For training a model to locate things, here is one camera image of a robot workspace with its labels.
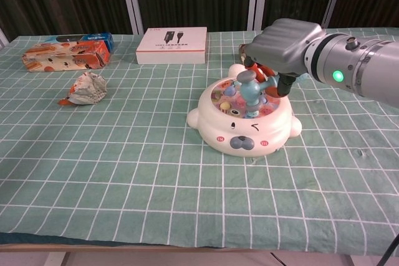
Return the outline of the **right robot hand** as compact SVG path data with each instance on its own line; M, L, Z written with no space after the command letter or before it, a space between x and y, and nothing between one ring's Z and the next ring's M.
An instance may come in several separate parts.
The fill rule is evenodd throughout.
M313 41L325 36L317 23L282 18L274 21L241 48L244 66L268 67L279 76L276 87L266 93L275 98L288 95L297 77L306 74L305 52Z

